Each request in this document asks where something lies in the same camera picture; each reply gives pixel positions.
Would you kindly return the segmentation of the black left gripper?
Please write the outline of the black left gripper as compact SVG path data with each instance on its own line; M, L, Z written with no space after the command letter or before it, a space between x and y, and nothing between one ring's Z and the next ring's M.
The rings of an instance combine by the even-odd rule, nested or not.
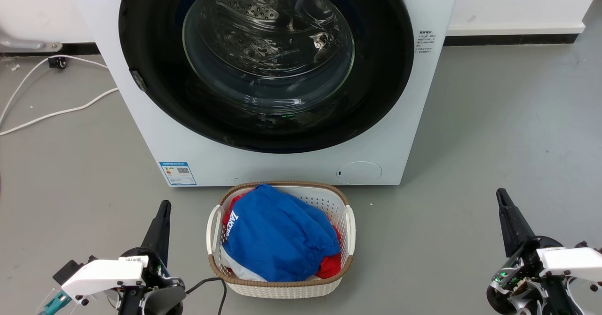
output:
M142 247L130 249L122 254L124 258L146 256L148 264L142 270L142 277L133 285L123 284L118 288L121 293L119 315L182 314L182 302L186 298L185 284L182 279L170 276L167 270L171 210L170 201L161 201Z

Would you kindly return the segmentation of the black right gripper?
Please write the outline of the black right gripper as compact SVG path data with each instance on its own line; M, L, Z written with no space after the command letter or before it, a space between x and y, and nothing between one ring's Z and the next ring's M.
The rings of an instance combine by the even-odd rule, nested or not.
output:
M499 224L505 255L509 258L487 287L490 306L501 315L578 315L580 307L570 295L575 280L569 270L557 277L539 274L539 252L563 248L549 237L535 233L504 188L497 189Z

